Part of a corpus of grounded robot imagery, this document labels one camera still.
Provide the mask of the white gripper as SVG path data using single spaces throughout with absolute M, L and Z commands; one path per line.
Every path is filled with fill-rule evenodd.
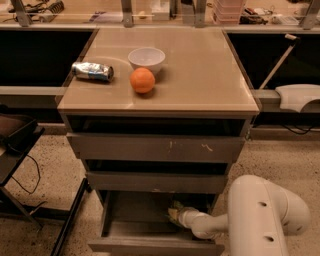
M 200 218 L 204 216 L 202 212 L 193 207 L 184 207 L 180 211 L 178 209 L 169 208 L 168 214 L 173 219 L 178 218 L 179 223 L 188 229 L 198 228 Z

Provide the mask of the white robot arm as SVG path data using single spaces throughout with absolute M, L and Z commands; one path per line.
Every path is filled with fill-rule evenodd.
M 289 256 L 285 237 L 304 233 L 311 223 L 309 207 L 300 196 L 255 175 L 232 182 L 223 215 L 214 217 L 178 201 L 168 215 L 202 240 L 228 234 L 231 256 Z

